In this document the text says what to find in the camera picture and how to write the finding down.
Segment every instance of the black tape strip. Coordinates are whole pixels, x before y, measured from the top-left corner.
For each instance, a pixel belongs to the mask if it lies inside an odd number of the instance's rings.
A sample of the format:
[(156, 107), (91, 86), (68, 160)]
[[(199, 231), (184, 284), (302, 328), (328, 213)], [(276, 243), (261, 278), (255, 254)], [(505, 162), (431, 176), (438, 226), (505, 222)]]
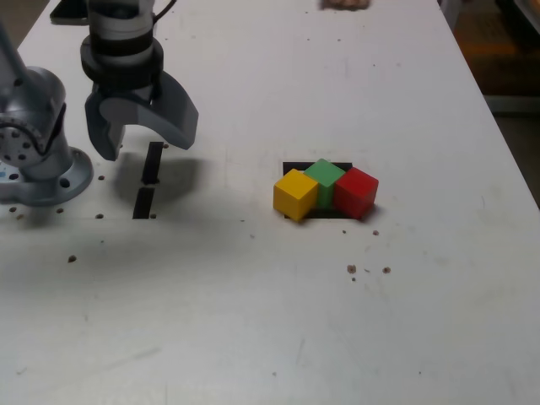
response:
[(154, 189), (150, 187), (141, 187), (138, 189), (135, 208), (133, 209), (133, 219), (150, 218), (150, 209), (154, 200)]
[(141, 179), (144, 185), (159, 183), (158, 173), (163, 145), (163, 142), (151, 142), (148, 146), (148, 153), (144, 162), (143, 178)]
[(146, 51), (154, 41), (152, 30), (144, 35), (129, 40), (104, 40), (96, 33), (90, 32), (92, 52), (108, 57), (128, 57)]
[[(296, 169), (298, 171), (304, 171), (307, 170), (308, 167), (313, 165), (315, 162), (283, 162), (283, 175), (285, 176), (287, 173), (289, 173), (292, 169)], [(344, 171), (349, 171), (353, 168), (352, 163), (336, 163), (332, 162), (333, 165), (336, 165), (338, 168)]]

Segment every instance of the white table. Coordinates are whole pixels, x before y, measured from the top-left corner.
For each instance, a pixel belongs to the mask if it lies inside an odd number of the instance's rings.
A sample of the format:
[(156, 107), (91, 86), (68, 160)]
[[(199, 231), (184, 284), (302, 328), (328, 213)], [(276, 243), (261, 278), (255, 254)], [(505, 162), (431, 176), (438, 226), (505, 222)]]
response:
[[(435, 1), (180, 1), (157, 38), (197, 140), (139, 221), (159, 137), (93, 150), (87, 29), (55, 5), (20, 51), (95, 179), (61, 214), (0, 209), (1, 404), (538, 403), (540, 216)], [(275, 213), (282, 162), (319, 158), (377, 177), (378, 214)]]

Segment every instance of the wooden block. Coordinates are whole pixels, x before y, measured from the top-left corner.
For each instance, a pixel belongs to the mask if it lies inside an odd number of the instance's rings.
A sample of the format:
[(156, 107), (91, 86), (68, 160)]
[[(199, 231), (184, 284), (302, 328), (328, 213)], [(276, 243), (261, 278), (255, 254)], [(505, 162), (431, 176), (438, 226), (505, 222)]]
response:
[(334, 185), (334, 207), (354, 219), (373, 208), (379, 181), (356, 168), (341, 176)]
[(315, 180), (292, 169), (273, 187), (273, 207), (300, 222), (315, 207), (318, 186)]
[(345, 174), (345, 170), (339, 169), (327, 160), (319, 159), (307, 168), (304, 174), (319, 183), (317, 207), (331, 208), (334, 197), (334, 184)]

